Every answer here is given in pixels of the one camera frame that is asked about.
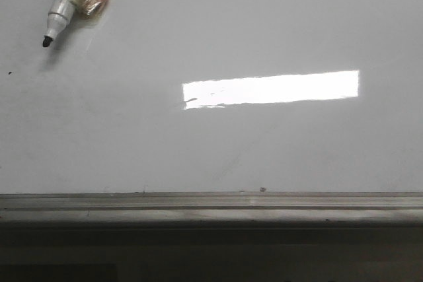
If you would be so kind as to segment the white marker with black tip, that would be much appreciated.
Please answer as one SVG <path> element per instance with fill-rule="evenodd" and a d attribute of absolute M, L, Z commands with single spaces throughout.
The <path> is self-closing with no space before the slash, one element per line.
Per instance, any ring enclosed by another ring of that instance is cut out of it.
<path fill-rule="evenodd" d="M 47 29 L 42 46 L 47 48 L 65 30 L 84 0 L 54 0 L 48 12 Z"/>

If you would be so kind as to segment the white whiteboard surface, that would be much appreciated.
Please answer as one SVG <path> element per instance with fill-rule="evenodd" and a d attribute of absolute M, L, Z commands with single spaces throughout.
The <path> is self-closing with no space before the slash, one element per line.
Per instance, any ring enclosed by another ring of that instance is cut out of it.
<path fill-rule="evenodd" d="M 1 0 L 1 192 L 419 192 L 422 0 Z"/>

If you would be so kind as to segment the aluminium whiteboard frame rail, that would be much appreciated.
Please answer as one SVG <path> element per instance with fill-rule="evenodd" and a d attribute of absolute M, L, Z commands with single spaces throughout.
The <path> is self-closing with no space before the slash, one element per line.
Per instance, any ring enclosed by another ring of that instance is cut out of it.
<path fill-rule="evenodd" d="M 420 193 L 5 194 L 4 227 L 419 227 Z"/>

